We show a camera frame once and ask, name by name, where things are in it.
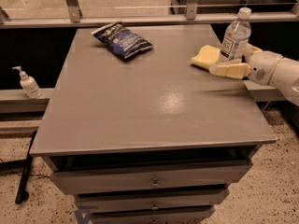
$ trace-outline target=clear plastic bottle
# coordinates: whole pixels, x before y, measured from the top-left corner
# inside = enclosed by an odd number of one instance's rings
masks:
[[[222,41],[218,63],[225,63],[242,58],[251,35],[251,27],[249,24],[250,14],[250,8],[240,8],[237,14],[238,19],[227,27]]]

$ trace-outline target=bottle cap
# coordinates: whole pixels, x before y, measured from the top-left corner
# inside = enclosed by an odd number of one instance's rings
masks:
[[[241,20],[247,20],[247,19],[249,19],[250,15],[251,15],[251,9],[248,8],[248,7],[242,7],[242,8],[240,8],[240,10],[239,10],[239,12],[237,14],[237,16],[239,17],[239,19],[241,19]]]

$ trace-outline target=soap dispenser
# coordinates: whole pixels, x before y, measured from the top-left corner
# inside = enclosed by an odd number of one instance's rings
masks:
[[[21,78],[20,84],[29,98],[38,98],[41,95],[41,90],[39,89],[35,79],[33,77],[29,77],[24,71],[22,71],[20,66],[13,67],[12,69],[19,71]]]

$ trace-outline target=speckled floor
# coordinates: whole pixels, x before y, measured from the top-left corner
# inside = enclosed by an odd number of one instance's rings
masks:
[[[264,115],[278,140],[263,146],[254,155],[253,167],[240,182],[229,187],[229,196],[215,206],[216,212],[202,224],[299,223],[298,134],[284,112],[273,108]],[[30,122],[23,121],[19,125],[30,127]],[[15,137],[13,133],[4,135],[4,124],[9,123],[0,121],[0,124],[0,158],[8,161],[24,157],[30,141],[28,134],[23,133],[22,137]],[[74,198],[63,195],[47,178],[50,172],[41,158],[34,158],[32,176],[27,184],[30,197],[20,205],[14,203],[20,176],[0,175],[1,224],[87,224],[84,215],[78,220]]]

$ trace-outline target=gray drawer cabinet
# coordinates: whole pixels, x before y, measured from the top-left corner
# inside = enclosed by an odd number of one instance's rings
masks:
[[[229,194],[223,186],[134,191],[119,194],[79,195],[77,207],[91,213],[152,210],[184,206],[209,206],[221,203]]]
[[[52,182],[93,223],[201,220],[252,166],[253,147],[194,148],[52,157]]]
[[[190,65],[209,25],[130,28],[153,49],[126,62],[78,29],[30,153],[93,224],[200,221],[275,136],[242,81]]]
[[[193,208],[176,208],[158,211],[140,211],[123,213],[93,214],[93,224],[158,224],[168,221],[202,220],[211,216],[214,208],[210,206]]]
[[[51,176],[64,194],[84,194],[138,189],[167,189],[237,182],[250,161],[184,163],[94,171],[59,172]]]

